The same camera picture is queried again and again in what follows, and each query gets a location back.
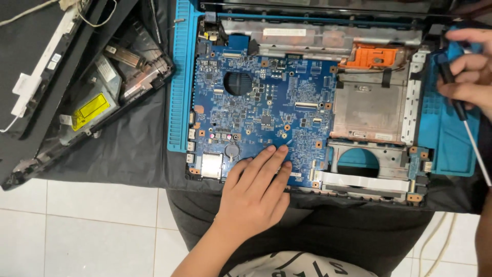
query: blue circuit board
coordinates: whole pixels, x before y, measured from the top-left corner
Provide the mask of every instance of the blue circuit board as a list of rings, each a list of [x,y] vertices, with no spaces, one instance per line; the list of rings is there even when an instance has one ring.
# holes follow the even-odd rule
[[[223,155],[221,177],[241,159],[266,146],[288,144],[292,175],[288,184],[311,187],[311,169],[323,170],[326,139],[333,126],[337,62],[248,56],[249,38],[229,36],[228,46],[207,44],[209,54],[196,60],[193,95],[193,162],[203,154]],[[247,74],[247,93],[231,95],[226,74]]]

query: screwdriver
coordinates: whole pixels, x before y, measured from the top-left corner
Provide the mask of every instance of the screwdriver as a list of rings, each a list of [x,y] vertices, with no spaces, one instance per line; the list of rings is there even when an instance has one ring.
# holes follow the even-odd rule
[[[444,83],[445,84],[454,83],[455,76],[451,72],[448,56],[446,55],[445,52],[441,52],[435,56],[435,63],[439,68],[439,73],[441,74]],[[484,161],[482,160],[482,156],[480,155],[480,152],[478,152],[477,144],[473,139],[473,135],[471,134],[470,127],[468,126],[468,122],[466,121],[468,119],[468,116],[466,115],[464,102],[461,100],[451,99],[451,104],[455,108],[456,114],[458,114],[458,118],[464,123],[464,127],[466,128],[466,132],[468,133],[468,137],[470,138],[471,141],[471,146],[473,147],[473,151],[475,151],[478,164],[480,165],[480,169],[482,170],[482,173],[484,175],[485,183],[487,183],[489,187],[492,187],[492,182],[489,177],[489,173],[487,173],[487,169],[485,168],[485,164]]]

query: orange plastic bracket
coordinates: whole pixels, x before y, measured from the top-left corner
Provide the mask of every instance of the orange plastic bracket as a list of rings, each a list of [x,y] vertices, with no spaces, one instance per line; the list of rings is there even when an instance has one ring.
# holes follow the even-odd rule
[[[349,69],[370,69],[372,67],[390,67],[395,63],[397,49],[376,48],[372,45],[359,45],[355,51],[355,60],[339,65]]]

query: black tablecloth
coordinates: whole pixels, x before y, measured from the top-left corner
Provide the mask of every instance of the black tablecloth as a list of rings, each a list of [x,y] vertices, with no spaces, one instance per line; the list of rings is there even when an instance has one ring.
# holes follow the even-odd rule
[[[172,26],[174,1],[159,0],[158,20],[161,30]],[[169,35],[172,50],[172,32]],[[101,137],[78,145],[73,153],[60,159],[41,178],[77,181],[108,182],[135,186],[180,189],[219,194],[217,181],[186,180],[186,155],[167,151],[167,110],[169,86],[159,89],[141,105],[104,129]],[[482,118],[479,148],[486,164],[492,164],[492,127]],[[425,209],[461,213],[480,213],[488,188],[480,169],[470,178],[433,175]],[[312,195],[291,197],[291,205],[309,208],[320,204],[353,203],[346,199]]]

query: gray pants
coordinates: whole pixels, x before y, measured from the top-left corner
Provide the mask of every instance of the gray pants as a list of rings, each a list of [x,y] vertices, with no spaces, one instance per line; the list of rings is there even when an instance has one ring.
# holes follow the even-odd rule
[[[167,198],[178,229],[191,250],[212,224],[220,196],[167,190]],[[319,206],[307,212],[288,209],[278,226],[243,243],[220,276],[247,260],[292,250],[338,259],[388,277],[412,249],[433,214],[368,204]]]

